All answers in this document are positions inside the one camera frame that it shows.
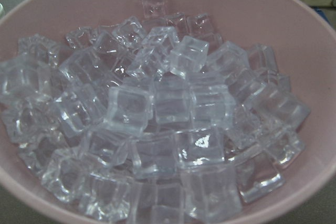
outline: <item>plastic bowl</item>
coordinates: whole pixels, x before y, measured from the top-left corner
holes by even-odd
[[[319,190],[336,170],[336,33],[298,0],[169,0],[170,13],[208,12],[225,39],[243,47],[273,46],[279,69],[311,114],[299,135],[306,150],[284,172],[286,184],[250,204],[226,224],[261,223],[276,218]],[[16,55],[17,39],[40,33],[54,40],[78,26],[119,23],[142,17],[140,0],[27,0],[0,21],[0,58]],[[100,223],[66,210],[16,155],[0,126],[0,182],[37,211],[60,222]]]

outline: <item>gray countertop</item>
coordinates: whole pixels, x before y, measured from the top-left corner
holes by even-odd
[[[0,0],[6,11],[23,0]],[[321,8],[332,27],[336,29],[336,9]],[[27,207],[0,186],[0,223],[2,224],[58,224]],[[268,224],[335,224],[336,223],[336,177],[307,202],[269,222]]]

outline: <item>fake ice cube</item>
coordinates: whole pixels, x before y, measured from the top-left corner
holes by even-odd
[[[53,68],[58,67],[72,52],[67,45],[39,34],[18,40],[18,55],[44,62]]]
[[[194,73],[188,77],[192,96],[191,118],[195,128],[232,125],[235,99],[218,73]]]
[[[92,28],[89,26],[78,27],[76,30],[69,32],[66,39],[69,46],[73,49],[83,49],[91,46],[90,38],[92,37]]]
[[[225,77],[225,83],[231,85],[238,76],[249,68],[246,51],[236,44],[226,41],[217,50],[208,55],[206,66],[210,71],[218,71]]]
[[[185,211],[204,223],[222,222],[242,210],[232,165],[207,165],[181,172]]]
[[[174,134],[174,154],[181,169],[224,161],[223,131],[218,128],[179,131]]]
[[[147,32],[143,29],[138,19],[132,16],[118,25],[113,30],[112,35],[126,47],[138,49],[141,47],[141,41],[147,35]]]
[[[281,186],[285,179],[265,153],[260,153],[236,166],[241,197],[250,203]]]
[[[208,33],[202,34],[197,39],[206,41],[209,43],[209,54],[218,49],[223,44],[223,39],[220,34]]]
[[[145,18],[157,18],[166,14],[165,0],[142,0]]]
[[[226,131],[235,145],[243,150],[257,141],[260,135],[261,121],[257,115],[244,106],[238,105],[233,113],[233,126]]]
[[[154,27],[142,41],[145,47],[161,46],[168,55],[170,50],[179,43],[176,29],[174,27]]]
[[[57,149],[69,148],[64,136],[59,131],[38,129],[29,142],[19,146],[18,155],[34,175],[41,176]]]
[[[178,77],[154,82],[155,119],[158,124],[188,122],[191,96],[187,83]]]
[[[101,123],[87,131],[80,143],[81,151],[98,167],[121,165],[128,155],[128,137]]]
[[[147,47],[138,51],[126,73],[139,80],[143,78],[159,78],[168,71],[166,54],[163,48]]]
[[[167,26],[175,27],[179,38],[188,34],[188,25],[184,13],[175,13],[164,16]]]
[[[108,69],[113,69],[122,57],[129,54],[127,48],[107,31],[102,31],[92,47],[93,53]]]
[[[104,121],[115,131],[140,135],[152,113],[151,94],[141,89],[112,87]]]
[[[16,57],[0,64],[0,102],[14,104],[31,97],[47,101],[51,97],[50,66]]]
[[[245,69],[237,76],[236,81],[229,86],[229,91],[237,102],[251,108],[251,101],[265,86],[266,84],[260,81],[252,70]]]
[[[211,23],[208,13],[189,16],[187,18],[187,24],[189,33],[192,36],[204,35],[214,31],[214,27]]]
[[[171,73],[183,79],[189,72],[199,72],[205,65],[209,43],[184,36],[183,40],[169,54]]]
[[[89,167],[76,158],[76,149],[57,149],[42,175],[41,183],[60,201],[69,203],[78,198]]]
[[[127,224],[183,224],[184,194],[180,184],[134,183]]]
[[[80,212],[106,222],[127,218],[130,210],[130,178],[91,173],[85,180],[78,207]]]
[[[278,72],[273,49],[262,44],[254,44],[247,50],[248,62],[252,70],[267,68]]]
[[[282,168],[286,168],[305,147],[298,134],[291,127],[279,123],[258,138],[265,152]]]
[[[129,151],[135,178],[173,176],[176,172],[176,162],[172,143],[171,131],[144,136],[138,142],[131,141]]]
[[[56,117],[48,113],[48,103],[24,100],[1,113],[7,134],[12,143],[27,143],[41,129],[58,127]]]
[[[265,116],[274,116],[296,129],[310,113],[292,93],[270,83],[252,100],[253,108]]]
[[[70,87],[51,106],[67,137],[79,135],[88,127],[98,124],[106,112],[106,107],[90,84]]]
[[[92,48],[77,50],[62,63],[59,70],[75,85],[97,81],[109,71],[99,57],[93,54]]]

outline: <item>bowl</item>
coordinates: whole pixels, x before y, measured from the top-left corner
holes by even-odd
[[[280,72],[292,91],[311,108],[299,135],[306,150],[283,171],[284,186],[244,207],[226,224],[262,223],[300,205],[336,170],[336,33],[298,0],[167,0],[170,13],[208,12],[224,39],[242,47],[256,42],[273,47]],[[35,33],[54,40],[79,26],[110,25],[135,15],[140,0],[26,0],[0,20],[0,59],[17,53],[17,40]],[[100,223],[67,210],[41,187],[16,155],[0,125],[0,183],[14,196],[57,221]]]

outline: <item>bowl rim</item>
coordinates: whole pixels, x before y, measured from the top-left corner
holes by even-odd
[[[0,27],[2,23],[5,23],[16,12],[19,12],[24,6],[29,5],[33,0],[24,0],[12,10],[10,10],[4,17],[0,19]],[[334,38],[336,42],[336,31],[328,24],[322,17],[320,17],[312,8],[300,0],[288,0],[305,12],[314,16],[321,26]],[[279,216],[293,210],[295,207],[300,206],[304,201],[311,198],[318,190],[325,186],[325,184],[332,179],[336,173],[336,156],[331,160],[321,174],[323,176],[315,177],[303,186],[299,191],[292,194],[290,197],[283,199],[282,201],[268,207],[267,209],[260,210],[248,216],[236,215],[234,219],[228,219],[223,224],[241,224],[241,223],[265,223],[267,221],[276,219]],[[105,222],[96,221],[88,218],[84,215],[79,215],[70,210],[63,209],[57,205],[54,205],[38,196],[33,192],[27,190],[13,179],[9,173],[7,173],[2,167],[0,167],[0,184],[8,190],[13,196],[25,203],[30,208],[33,208],[40,214],[47,216],[53,220],[61,223],[81,223],[81,224],[102,224]]]

